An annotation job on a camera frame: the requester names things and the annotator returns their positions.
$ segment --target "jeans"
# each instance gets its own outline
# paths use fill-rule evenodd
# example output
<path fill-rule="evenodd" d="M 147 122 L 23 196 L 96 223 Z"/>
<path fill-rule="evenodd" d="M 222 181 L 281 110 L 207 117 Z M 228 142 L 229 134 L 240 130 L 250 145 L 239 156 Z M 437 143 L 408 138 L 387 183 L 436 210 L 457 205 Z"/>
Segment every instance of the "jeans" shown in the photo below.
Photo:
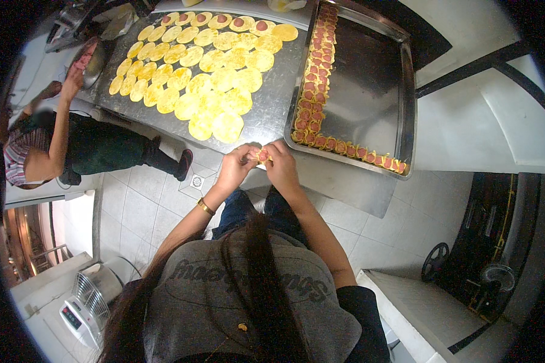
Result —
<path fill-rule="evenodd" d="M 248 194 L 242 189 L 233 191 L 224 202 L 220 224 L 212 229 L 212 239 L 219 239 L 229 231 L 243 226 L 251 214 L 257 213 Z M 264 214 L 269 218 L 268 229 L 287 234 L 307 246 L 307 238 L 297 216 L 274 186 L 271 186 L 264 203 Z"/>

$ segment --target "long dark hair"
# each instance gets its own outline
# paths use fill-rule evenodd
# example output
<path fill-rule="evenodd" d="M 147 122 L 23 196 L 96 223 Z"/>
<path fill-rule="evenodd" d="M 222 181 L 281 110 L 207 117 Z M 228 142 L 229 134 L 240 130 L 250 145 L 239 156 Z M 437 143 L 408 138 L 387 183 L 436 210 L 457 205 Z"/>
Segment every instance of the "long dark hair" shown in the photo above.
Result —
<path fill-rule="evenodd" d="M 255 351 L 255 358 L 267 362 L 311 362 L 306 339 L 293 315 L 290 300 L 276 268 L 267 224 L 266 216 L 254 214 L 245 226 L 246 239 L 241 251 L 249 266 L 248 299 L 241 294 L 239 281 L 233 272 L 230 234 L 221 243 L 220 255 L 234 291 L 257 331 L 259 346 Z M 186 242 L 197 239 L 198 235 L 191 236 Z M 145 362 L 142 337 L 145 309 L 172 253 L 173 251 L 160 260 L 154 260 L 140 284 L 125 292 L 113 306 L 103 333 L 103 346 L 98 363 Z M 218 361 L 217 357 L 213 357 L 213 361 Z"/>

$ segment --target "hand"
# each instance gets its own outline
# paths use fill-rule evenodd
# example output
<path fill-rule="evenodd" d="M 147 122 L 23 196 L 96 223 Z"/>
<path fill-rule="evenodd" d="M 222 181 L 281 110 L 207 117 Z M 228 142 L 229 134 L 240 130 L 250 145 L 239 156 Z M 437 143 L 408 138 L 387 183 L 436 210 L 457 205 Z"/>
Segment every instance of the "hand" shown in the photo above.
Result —
<path fill-rule="evenodd" d="M 256 160 L 258 151 L 256 146 L 244 144 L 224 155 L 216 186 L 230 195 L 244 181 L 250 169 L 258 163 Z"/>
<path fill-rule="evenodd" d="M 267 168 L 269 180 L 276 190 L 289 200 L 293 195 L 302 191 L 299 184 L 297 164 L 283 141 L 273 141 L 263 147 L 272 158 L 264 166 Z"/>

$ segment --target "kitchen counter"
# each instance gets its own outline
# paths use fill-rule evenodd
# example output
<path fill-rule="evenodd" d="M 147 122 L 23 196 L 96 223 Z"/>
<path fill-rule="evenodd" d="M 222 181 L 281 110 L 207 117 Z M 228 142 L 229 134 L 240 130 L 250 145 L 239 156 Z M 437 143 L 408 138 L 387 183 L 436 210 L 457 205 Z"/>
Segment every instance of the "kitchen counter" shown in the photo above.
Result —
<path fill-rule="evenodd" d="M 156 12 L 181 11 L 182 9 L 180 1 L 166 1 L 157 6 Z M 210 148 L 221 153 L 228 153 L 245 142 L 265 145 L 271 141 L 283 139 L 283 127 L 291 105 L 293 89 L 296 86 L 296 77 L 300 71 L 305 31 L 311 17 L 312 4 L 289 13 L 273 12 L 266 5 L 266 1 L 212 0 L 186 9 L 246 14 L 289 23 L 300 29 L 298 38 L 285 43 L 283 49 L 275 54 L 273 68 L 263 73 L 262 88 L 253 93 L 253 109 L 242 116 L 245 127 L 237 143 L 225 144 L 213 137 L 206 141 L 198 141 L 190 136 L 187 122 L 176 119 L 173 113 L 160 114 L 155 107 L 145 107 L 142 102 L 131 102 L 129 97 L 122 97 L 119 94 L 109 95 L 109 84 L 115 76 L 117 66 L 123 61 L 129 47 L 137 41 L 139 31 L 159 17 L 158 14 L 152 13 L 148 18 L 140 19 L 132 26 L 128 34 L 114 42 L 113 55 L 101 76 L 90 90 L 81 91 L 78 98 L 118 113 L 126 119 L 156 128 L 175 138 L 185 139 L 199 147 Z M 398 182 L 396 179 L 296 150 L 293 150 L 293 155 L 297 161 L 299 180 L 303 186 L 378 218 L 384 217 Z"/>

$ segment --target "white appliance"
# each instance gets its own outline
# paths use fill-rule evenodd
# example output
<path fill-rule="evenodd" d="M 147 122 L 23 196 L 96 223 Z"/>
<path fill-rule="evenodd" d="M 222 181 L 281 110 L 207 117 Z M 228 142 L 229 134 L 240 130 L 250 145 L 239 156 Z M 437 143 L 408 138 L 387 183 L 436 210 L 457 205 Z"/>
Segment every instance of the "white appliance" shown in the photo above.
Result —
<path fill-rule="evenodd" d="M 77 272 L 72 295 L 58 310 L 72 334 L 90 348 L 99 348 L 109 318 L 109 302 L 125 284 L 141 275 L 125 258 L 116 257 Z"/>

